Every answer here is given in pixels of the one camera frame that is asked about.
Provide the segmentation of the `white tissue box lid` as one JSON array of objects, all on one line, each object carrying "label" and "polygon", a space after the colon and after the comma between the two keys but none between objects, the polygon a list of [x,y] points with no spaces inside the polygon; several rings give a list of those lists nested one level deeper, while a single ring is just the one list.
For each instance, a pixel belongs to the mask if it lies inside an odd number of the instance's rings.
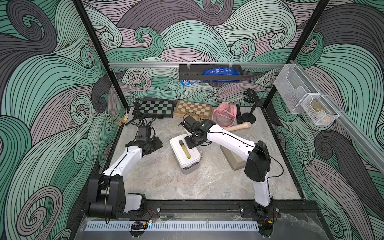
[{"label": "white tissue box lid", "polygon": [[170,144],[174,155],[179,163],[180,168],[189,169],[201,161],[201,154],[197,148],[190,149],[187,146],[185,138],[187,134],[179,135],[170,140]]}]

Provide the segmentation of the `grey tissue box base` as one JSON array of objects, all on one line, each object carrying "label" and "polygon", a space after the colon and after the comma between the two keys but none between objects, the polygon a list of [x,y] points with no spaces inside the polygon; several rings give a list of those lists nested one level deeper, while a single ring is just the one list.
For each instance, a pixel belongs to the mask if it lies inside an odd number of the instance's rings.
[{"label": "grey tissue box base", "polygon": [[191,164],[190,166],[186,166],[186,167],[180,165],[181,172],[184,175],[188,175],[188,174],[192,173],[193,171],[197,170],[200,167],[200,163],[201,162],[195,162],[195,163]]}]

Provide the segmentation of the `yellow tissue paper pack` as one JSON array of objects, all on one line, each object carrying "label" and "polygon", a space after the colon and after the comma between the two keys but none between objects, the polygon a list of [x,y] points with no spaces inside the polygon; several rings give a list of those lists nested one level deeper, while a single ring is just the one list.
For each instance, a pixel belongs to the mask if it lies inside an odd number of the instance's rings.
[{"label": "yellow tissue paper pack", "polygon": [[186,155],[187,159],[191,159],[191,155],[190,155],[186,145],[184,144],[184,142],[182,140],[179,140],[179,144],[180,144],[184,154]]}]

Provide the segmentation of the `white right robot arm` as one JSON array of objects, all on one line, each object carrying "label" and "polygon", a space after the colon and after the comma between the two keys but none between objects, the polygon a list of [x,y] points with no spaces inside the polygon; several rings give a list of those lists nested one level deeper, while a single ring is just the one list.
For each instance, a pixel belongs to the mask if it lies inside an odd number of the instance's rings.
[{"label": "white right robot arm", "polygon": [[202,146],[205,142],[212,142],[240,157],[246,163],[244,173],[253,184],[255,203],[264,208],[271,204],[269,180],[279,175],[273,177],[270,175],[274,157],[269,154],[266,143],[240,138],[209,119],[199,122],[188,116],[181,121],[180,125],[188,132],[185,137],[188,148],[192,149]]}]

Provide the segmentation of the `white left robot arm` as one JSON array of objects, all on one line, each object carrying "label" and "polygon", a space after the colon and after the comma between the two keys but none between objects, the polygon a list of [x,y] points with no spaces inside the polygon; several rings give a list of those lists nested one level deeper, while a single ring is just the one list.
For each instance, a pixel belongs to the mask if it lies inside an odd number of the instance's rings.
[{"label": "white left robot arm", "polygon": [[108,169],[89,179],[85,213],[88,217],[120,219],[127,214],[146,212],[143,194],[126,193],[125,179],[145,155],[163,147],[159,137],[147,141],[130,141],[123,154]]}]

